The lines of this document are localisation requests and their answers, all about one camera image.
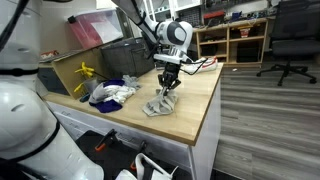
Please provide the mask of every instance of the wooden table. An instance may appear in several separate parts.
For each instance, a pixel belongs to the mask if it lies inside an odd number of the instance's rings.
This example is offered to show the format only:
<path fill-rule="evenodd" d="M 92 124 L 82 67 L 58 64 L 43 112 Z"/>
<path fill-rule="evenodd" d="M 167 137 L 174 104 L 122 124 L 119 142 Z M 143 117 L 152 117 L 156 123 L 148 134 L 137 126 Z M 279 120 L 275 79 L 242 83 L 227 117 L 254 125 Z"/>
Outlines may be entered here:
<path fill-rule="evenodd" d="M 129 145 L 147 140 L 154 156 L 188 170 L 192 178 L 210 179 L 220 134 L 220 74 L 217 70 L 193 76 L 179 74 L 179 99 L 172 114 L 148 117 L 142 107 L 156 96 L 157 74 L 150 71 L 139 78 L 142 88 L 119 111 L 102 114 L 88 103 L 50 93 L 44 97 L 67 131 L 95 130 L 106 134 L 115 129 Z"/>

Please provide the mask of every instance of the robotic hand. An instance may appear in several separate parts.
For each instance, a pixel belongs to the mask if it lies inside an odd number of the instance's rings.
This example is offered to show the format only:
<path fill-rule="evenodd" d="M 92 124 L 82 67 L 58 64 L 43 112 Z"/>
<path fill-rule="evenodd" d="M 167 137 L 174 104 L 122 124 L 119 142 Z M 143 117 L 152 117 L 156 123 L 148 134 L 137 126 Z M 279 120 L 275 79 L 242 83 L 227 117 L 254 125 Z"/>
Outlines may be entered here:
<path fill-rule="evenodd" d="M 187 22 L 156 22 L 150 19 L 143 10 L 139 10 L 135 0 L 112 0 L 127 16 L 146 33 L 155 45 L 170 45 L 169 54 L 155 54 L 154 59 L 165 61 L 163 74 L 158 75 L 159 84 L 164 95 L 176 88 L 181 82 L 178 79 L 181 63 L 186 62 L 187 49 L 190 45 L 193 29 Z"/>

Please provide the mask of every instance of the black office chair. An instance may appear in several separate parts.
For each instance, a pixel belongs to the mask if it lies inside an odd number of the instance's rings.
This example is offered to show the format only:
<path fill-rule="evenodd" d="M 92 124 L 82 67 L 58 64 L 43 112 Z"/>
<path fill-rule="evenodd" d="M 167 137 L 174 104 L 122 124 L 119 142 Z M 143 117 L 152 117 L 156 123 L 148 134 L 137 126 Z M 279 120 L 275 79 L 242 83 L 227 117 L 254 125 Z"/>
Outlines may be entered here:
<path fill-rule="evenodd" d="M 274 57 L 286 57 L 286 65 L 276 64 L 271 69 L 257 73 L 283 71 L 278 86 L 282 86 L 284 77 L 294 72 L 310 79 L 311 84 L 317 79 L 307 73 L 307 66 L 291 66 L 296 56 L 320 54 L 320 42 L 315 36 L 320 32 L 320 0 L 288 0 L 279 3 L 276 20 L 271 33 L 271 47 Z"/>

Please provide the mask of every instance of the cardboard box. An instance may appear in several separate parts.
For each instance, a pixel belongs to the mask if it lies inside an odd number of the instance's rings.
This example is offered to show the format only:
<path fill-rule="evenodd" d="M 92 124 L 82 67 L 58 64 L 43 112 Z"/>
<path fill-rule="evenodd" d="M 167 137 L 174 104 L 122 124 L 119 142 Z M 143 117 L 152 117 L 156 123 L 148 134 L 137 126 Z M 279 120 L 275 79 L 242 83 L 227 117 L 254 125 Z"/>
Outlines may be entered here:
<path fill-rule="evenodd" d="M 82 97 L 85 92 L 74 92 L 74 89 L 81 84 L 85 78 L 80 73 L 75 73 L 76 70 L 81 68 L 81 63 L 85 62 L 87 67 L 95 69 L 95 72 L 109 78 L 106 65 L 102 60 L 100 50 L 97 48 L 79 52 L 75 55 L 57 59 L 52 62 L 59 79 L 68 91 L 69 95 L 78 99 Z M 95 75 L 100 80 L 105 80 L 103 77 Z"/>

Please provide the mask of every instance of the wooden floor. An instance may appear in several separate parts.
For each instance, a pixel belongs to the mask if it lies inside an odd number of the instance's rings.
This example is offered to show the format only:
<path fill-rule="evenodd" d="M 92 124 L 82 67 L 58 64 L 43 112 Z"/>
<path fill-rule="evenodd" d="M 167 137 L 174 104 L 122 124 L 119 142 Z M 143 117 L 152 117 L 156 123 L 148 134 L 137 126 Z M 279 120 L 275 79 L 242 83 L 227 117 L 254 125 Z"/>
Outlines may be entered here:
<path fill-rule="evenodd" d="M 278 87 L 280 72 L 224 69 L 215 169 L 242 179 L 320 179 L 320 65 L 307 65 L 318 84 L 290 74 Z"/>

